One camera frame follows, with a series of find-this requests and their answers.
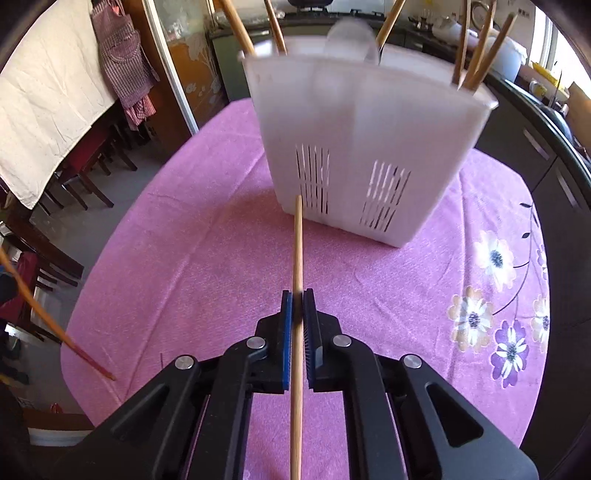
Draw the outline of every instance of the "table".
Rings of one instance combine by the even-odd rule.
[[[117,376],[68,349],[62,370],[94,424],[176,356],[223,354],[290,289],[293,217],[278,205],[250,100],[189,140],[123,218],[68,333]],[[304,286],[376,353],[423,357],[519,444],[549,331],[547,269],[521,178],[471,151],[401,249],[304,221]],[[256,395],[245,479],[288,478],[289,396]],[[305,390],[303,478],[345,478],[340,394]]]

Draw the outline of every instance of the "wooden chopstick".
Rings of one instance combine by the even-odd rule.
[[[482,60],[480,68],[478,68],[478,70],[476,71],[474,76],[472,76],[472,78],[466,80],[462,85],[465,85],[465,88],[467,90],[470,90],[471,92],[475,92],[476,90],[478,90],[478,87],[488,74],[488,71],[491,69],[491,65],[495,61],[496,54],[499,52],[499,49],[501,48],[501,45],[505,37],[509,35],[509,32],[511,32],[511,29],[515,24],[516,18],[517,16],[513,12],[509,14],[507,20],[505,20],[505,23],[503,23],[501,32],[497,36],[495,42],[492,44],[491,49],[488,51],[488,53]]]
[[[238,43],[242,47],[244,55],[254,55],[255,47],[252,44],[251,38],[248,36],[248,32],[246,31],[242,20],[240,20],[238,12],[236,12],[236,8],[234,7],[232,0],[220,0],[220,4],[222,6],[223,12],[226,14],[228,22],[230,23],[230,27],[232,27],[234,36],[238,39]]]
[[[296,197],[294,215],[293,318],[291,329],[291,411],[290,411],[290,480],[301,479],[301,424],[304,390],[304,291],[301,195]]]
[[[378,36],[375,37],[375,42],[378,44],[379,50],[382,50],[384,47],[384,44],[386,43],[386,40],[388,39],[388,36],[390,35],[390,32],[392,31],[394,24],[400,15],[400,11],[404,6],[405,1],[406,0],[396,0],[394,2],[392,5],[392,10],[390,10],[386,20],[384,20],[382,28],[379,29]]]
[[[484,52],[484,48],[486,46],[486,39],[488,38],[488,34],[492,28],[492,22],[495,18],[495,11],[496,11],[496,0],[491,0],[490,8],[488,9],[488,13],[486,14],[486,20],[484,21],[484,26],[480,31],[480,37],[478,38],[478,44],[472,54],[472,59],[470,61],[470,65],[468,65],[468,71],[466,72],[466,76],[464,77],[464,83],[466,83],[469,79],[471,79],[478,67],[480,66],[480,62],[482,61],[482,54]]]
[[[286,54],[287,48],[285,47],[285,40],[283,40],[283,33],[281,32],[281,27],[279,26],[279,22],[277,21],[277,17],[275,16],[275,11],[273,10],[273,6],[271,5],[271,0],[264,1],[265,8],[267,9],[267,15],[269,16],[269,24],[271,25],[273,39],[275,40],[275,45],[277,45],[277,51],[279,53]]]
[[[464,12],[464,23],[460,33],[460,44],[457,46],[456,63],[453,66],[452,84],[460,85],[464,62],[466,61],[466,49],[468,47],[468,25],[470,25],[470,0],[462,2]]]
[[[115,376],[100,366],[97,362],[95,362],[88,353],[86,353],[82,348],[77,346],[72,339],[66,334],[66,332],[57,324],[57,322],[51,318],[45,309],[41,306],[41,304],[35,300],[31,290],[22,279],[22,277],[17,272],[16,268],[14,268],[13,264],[8,259],[6,252],[2,247],[0,247],[0,263],[4,266],[7,272],[9,272],[13,277],[14,280],[17,282],[18,291],[23,296],[25,301],[31,306],[31,308],[35,311],[37,315],[41,317],[41,320],[45,322],[45,324],[56,334],[63,343],[65,343],[70,349],[78,355],[82,360],[86,361],[92,368],[97,370],[103,376],[108,378],[109,380],[115,380]]]

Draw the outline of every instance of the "red chair seat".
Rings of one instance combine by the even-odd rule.
[[[33,252],[21,253],[15,268],[31,291],[34,291],[39,273],[37,254]],[[0,319],[18,325],[24,305],[25,299],[20,294],[12,300],[8,300],[0,305]]]
[[[108,138],[109,128],[103,122],[95,122],[64,159],[60,181],[64,182],[78,175]]]

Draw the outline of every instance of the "white utensil holder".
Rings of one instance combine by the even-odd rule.
[[[243,66],[283,210],[395,247],[412,240],[497,106],[451,87],[453,65],[386,45],[380,65],[327,37],[256,46]]]

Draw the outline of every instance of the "flower pattern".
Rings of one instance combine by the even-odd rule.
[[[492,378],[502,378],[503,388],[509,385],[517,385],[517,374],[525,370],[527,366],[527,355],[530,347],[525,341],[525,328],[518,320],[509,322],[503,321],[501,328],[495,332],[496,351],[491,355],[493,366]]]
[[[207,54],[207,40],[202,32],[197,32],[185,39],[185,43],[189,47],[189,58],[191,60],[200,60],[199,56],[202,53]]]
[[[546,249],[544,248],[544,244],[540,245],[540,248],[537,250],[537,252],[538,265],[541,267],[542,277],[544,277],[544,280],[548,280],[548,262],[546,260]]]
[[[505,240],[499,240],[493,232],[480,232],[481,242],[474,242],[476,263],[491,275],[496,289],[503,291],[503,285],[513,287],[517,278],[513,268],[513,253]]]
[[[220,82],[220,79],[215,77],[212,80],[212,84],[209,88],[213,93],[218,93],[220,91],[220,88],[222,88],[222,83]]]
[[[550,301],[538,295],[534,300],[535,316],[531,319],[531,330],[534,342],[540,343],[540,349],[546,353],[550,337]]]
[[[485,302],[482,291],[467,287],[464,296],[454,295],[447,316],[453,320],[452,341],[457,342],[460,351],[468,347],[478,352],[489,344],[489,330],[492,328],[492,303]]]

